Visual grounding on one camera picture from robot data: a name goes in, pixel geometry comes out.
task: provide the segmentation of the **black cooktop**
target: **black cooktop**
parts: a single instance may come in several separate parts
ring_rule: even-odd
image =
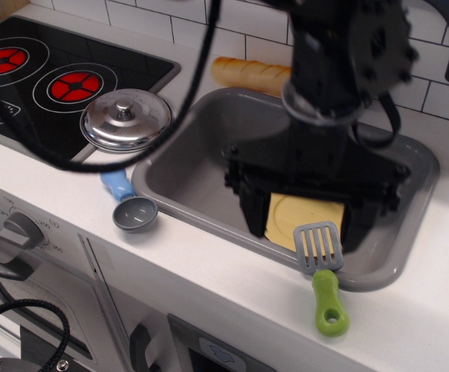
[[[46,148],[83,161],[95,149],[79,119],[93,99],[136,88],[156,93],[175,62],[11,17],[0,23],[0,99]],[[0,143],[28,154],[0,118]]]

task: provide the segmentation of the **sink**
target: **sink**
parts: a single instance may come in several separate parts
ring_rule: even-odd
[[[240,199],[224,186],[227,143],[278,133],[287,125],[278,98],[240,88],[209,93],[160,149],[136,165],[136,193],[155,200],[162,212],[299,270],[294,252],[248,232]],[[373,127],[364,131],[381,134]],[[398,136],[380,153],[412,174],[402,186],[399,210],[379,217],[360,245],[344,254],[337,276],[348,291],[383,288],[402,273],[439,176],[433,153],[409,137]]]

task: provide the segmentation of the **control knob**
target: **control knob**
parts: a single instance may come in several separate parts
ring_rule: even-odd
[[[12,213],[0,231],[0,239],[23,250],[43,242],[43,233],[31,219],[22,213]]]

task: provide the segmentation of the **slotted spatula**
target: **slotted spatula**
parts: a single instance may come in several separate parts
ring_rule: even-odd
[[[337,227],[332,222],[310,223],[298,226],[293,236],[300,270],[313,276],[317,329],[325,336],[341,336],[350,327],[350,319],[333,272],[343,266]]]

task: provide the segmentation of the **silver pot lid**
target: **silver pot lid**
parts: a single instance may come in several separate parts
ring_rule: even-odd
[[[130,152],[148,147],[171,120],[171,109],[159,96],[139,89],[120,89],[88,105],[81,114],[81,131],[101,149]]]

